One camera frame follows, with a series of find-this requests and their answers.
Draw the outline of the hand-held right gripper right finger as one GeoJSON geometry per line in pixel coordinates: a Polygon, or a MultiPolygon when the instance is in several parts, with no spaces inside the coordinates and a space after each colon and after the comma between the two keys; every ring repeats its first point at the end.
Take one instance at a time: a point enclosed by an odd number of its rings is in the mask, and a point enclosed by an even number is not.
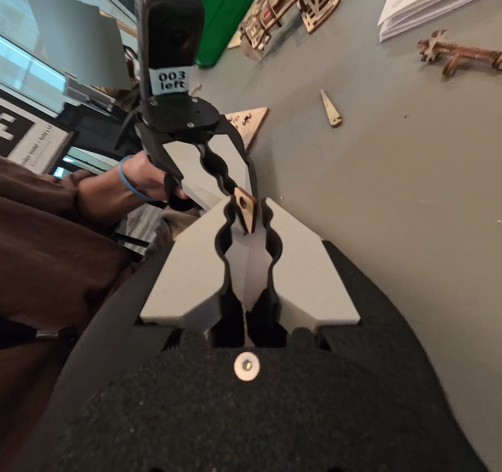
{"type": "Polygon", "coordinates": [[[360,314],[329,255],[328,243],[270,198],[261,204],[266,285],[250,311],[250,331],[263,335],[357,325],[360,314]]]}

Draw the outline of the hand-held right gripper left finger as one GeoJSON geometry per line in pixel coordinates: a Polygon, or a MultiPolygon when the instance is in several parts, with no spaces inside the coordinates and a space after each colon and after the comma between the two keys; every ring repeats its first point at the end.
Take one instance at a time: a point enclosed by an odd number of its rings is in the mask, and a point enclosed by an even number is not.
{"type": "Polygon", "coordinates": [[[235,197],[204,214],[173,243],[140,312],[146,324],[243,337],[242,304],[231,282],[226,253],[233,242],[235,197]]]}

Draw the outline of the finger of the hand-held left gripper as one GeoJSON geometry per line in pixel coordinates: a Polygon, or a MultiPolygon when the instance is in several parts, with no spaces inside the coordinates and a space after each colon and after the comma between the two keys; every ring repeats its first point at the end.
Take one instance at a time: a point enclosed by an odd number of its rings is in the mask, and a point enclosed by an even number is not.
{"type": "Polygon", "coordinates": [[[233,194],[235,187],[254,195],[242,138],[224,115],[219,116],[214,135],[207,139],[207,172],[213,177],[207,187],[211,201],[233,194]]]}
{"type": "Polygon", "coordinates": [[[162,148],[182,175],[182,190],[203,210],[210,211],[220,201],[235,196],[234,189],[225,193],[217,178],[206,170],[196,145],[173,141],[162,144],[162,148]]]}

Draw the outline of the wooden piece with hole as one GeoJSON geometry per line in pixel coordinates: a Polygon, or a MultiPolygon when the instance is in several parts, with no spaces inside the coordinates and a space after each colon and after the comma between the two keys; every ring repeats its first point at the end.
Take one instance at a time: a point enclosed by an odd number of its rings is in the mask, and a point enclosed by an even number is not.
{"type": "Polygon", "coordinates": [[[238,209],[237,215],[242,228],[246,234],[253,234],[258,214],[258,202],[241,187],[235,187],[234,196],[236,208],[238,209]]]}

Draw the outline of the person's left forearm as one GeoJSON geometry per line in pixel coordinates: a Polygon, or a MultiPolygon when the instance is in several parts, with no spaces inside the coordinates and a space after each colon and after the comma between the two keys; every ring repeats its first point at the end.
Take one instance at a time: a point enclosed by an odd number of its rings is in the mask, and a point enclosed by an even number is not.
{"type": "Polygon", "coordinates": [[[144,201],[122,181],[119,166],[81,180],[77,186],[76,206],[91,224],[108,229],[144,201]]]}

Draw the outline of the grey desk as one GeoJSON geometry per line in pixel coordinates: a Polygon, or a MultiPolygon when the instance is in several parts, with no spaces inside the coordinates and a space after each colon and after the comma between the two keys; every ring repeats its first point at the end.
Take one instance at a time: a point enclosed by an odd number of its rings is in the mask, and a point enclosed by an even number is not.
{"type": "Polygon", "coordinates": [[[379,42],[386,0],[341,0],[309,35],[290,11],[266,57],[192,72],[222,113],[268,107],[260,195],[329,239],[404,315],[457,420],[501,471],[501,73],[420,62],[434,30],[501,50],[501,0],[379,42]],[[342,117],[332,128],[323,89],[342,117]]]}

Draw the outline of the person's left hand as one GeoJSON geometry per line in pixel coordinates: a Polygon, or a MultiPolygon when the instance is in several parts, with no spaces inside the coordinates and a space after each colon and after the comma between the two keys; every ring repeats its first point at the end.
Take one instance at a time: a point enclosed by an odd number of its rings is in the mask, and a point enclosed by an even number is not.
{"type": "Polygon", "coordinates": [[[170,193],[166,193],[166,172],[156,168],[144,151],[125,159],[121,163],[121,171],[134,190],[150,199],[167,202],[172,193],[179,199],[189,199],[177,183],[174,184],[170,193]]]}

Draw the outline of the wooden cutout sheet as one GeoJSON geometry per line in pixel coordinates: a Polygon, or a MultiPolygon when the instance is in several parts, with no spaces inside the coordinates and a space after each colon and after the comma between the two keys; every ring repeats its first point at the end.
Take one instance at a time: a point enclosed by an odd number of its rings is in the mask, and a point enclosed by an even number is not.
{"type": "Polygon", "coordinates": [[[268,107],[258,107],[250,110],[226,113],[224,116],[240,134],[246,152],[249,152],[255,138],[269,114],[268,107]]]}

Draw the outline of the green plastic bin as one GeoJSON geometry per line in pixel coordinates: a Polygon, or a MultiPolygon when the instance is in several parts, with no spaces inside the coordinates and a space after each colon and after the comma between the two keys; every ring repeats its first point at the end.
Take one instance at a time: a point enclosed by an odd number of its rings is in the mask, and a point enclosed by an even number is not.
{"type": "Polygon", "coordinates": [[[204,29],[196,58],[199,67],[213,67],[254,0],[202,0],[204,29]]]}

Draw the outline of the blue wristband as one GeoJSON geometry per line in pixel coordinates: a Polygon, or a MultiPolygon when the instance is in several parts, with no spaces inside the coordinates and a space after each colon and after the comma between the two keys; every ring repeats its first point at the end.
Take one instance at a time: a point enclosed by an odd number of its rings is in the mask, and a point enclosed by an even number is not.
{"type": "Polygon", "coordinates": [[[124,184],[124,186],[132,193],[134,194],[135,196],[137,196],[138,198],[144,200],[145,202],[147,203],[153,203],[153,202],[157,202],[156,199],[153,199],[153,198],[150,198],[148,197],[147,195],[139,192],[128,180],[128,178],[126,177],[126,175],[124,174],[124,171],[123,171],[123,165],[125,162],[127,162],[129,159],[133,158],[134,155],[128,155],[126,157],[124,157],[119,163],[118,163],[118,173],[119,173],[119,176],[120,176],[120,179],[122,181],[122,183],[124,184]]]}

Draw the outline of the wooden wedge piece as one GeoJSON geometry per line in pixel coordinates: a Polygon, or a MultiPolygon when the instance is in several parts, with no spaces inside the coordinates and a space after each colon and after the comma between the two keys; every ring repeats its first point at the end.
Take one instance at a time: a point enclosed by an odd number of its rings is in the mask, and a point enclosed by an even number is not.
{"type": "Polygon", "coordinates": [[[342,117],[336,109],[335,105],[331,102],[323,89],[320,90],[320,95],[323,103],[324,110],[328,122],[332,128],[337,128],[342,124],[342,117]]]}

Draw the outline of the wooden model kit assembly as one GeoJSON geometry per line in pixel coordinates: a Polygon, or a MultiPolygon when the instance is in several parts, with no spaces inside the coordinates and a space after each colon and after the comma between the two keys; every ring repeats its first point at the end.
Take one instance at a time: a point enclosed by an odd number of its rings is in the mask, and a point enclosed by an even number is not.
{"type": "Polygon", "coordinates": [[[297,7],[309,34],[315,32],[337,9],[340,0],[254,0],[237,28],[240,47],[253,61],[263,59],[272,32],[282,27],[290,9],[297,7]]]}

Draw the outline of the brown garment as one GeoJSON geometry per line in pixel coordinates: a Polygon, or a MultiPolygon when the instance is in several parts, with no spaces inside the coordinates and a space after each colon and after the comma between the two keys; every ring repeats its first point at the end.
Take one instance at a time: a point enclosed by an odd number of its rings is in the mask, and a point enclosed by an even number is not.
{"type": "MultiPolygon", "coordinates": [[[[35,174],[1,158],[1,318],[83,330],[132,274],[132,251],[79,212],[79,183],[91,176],[35,174]]],[[[60,339],[1,349],[1,471],[38,424],[70,350],[60,339]]]]}

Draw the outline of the framed black white poster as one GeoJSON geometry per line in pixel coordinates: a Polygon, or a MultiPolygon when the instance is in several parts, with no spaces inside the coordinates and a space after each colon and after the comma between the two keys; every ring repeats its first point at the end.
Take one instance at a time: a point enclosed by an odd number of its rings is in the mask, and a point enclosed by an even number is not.
{"type": "Polygon", "coordinates": [[[35,174],[52,174],[77,132],[1,91],[1,157],[35,174]]]}

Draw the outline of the wooden gear shaft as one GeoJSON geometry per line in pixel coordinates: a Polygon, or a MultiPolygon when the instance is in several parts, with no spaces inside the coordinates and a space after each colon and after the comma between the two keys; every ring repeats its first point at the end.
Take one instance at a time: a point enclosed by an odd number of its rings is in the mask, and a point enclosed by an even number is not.
{"type": "Polygon", "coordinates": [[[449,42],[448,30],[435,30],[432,34],[417,42],[420,61],[426,64],[435,63],[438,58],[444,59],[443,79],[452,78],[457,70],[470,62],[482,63],[496,72],[501,72],[501,51],[469,47],[449,42]]]}

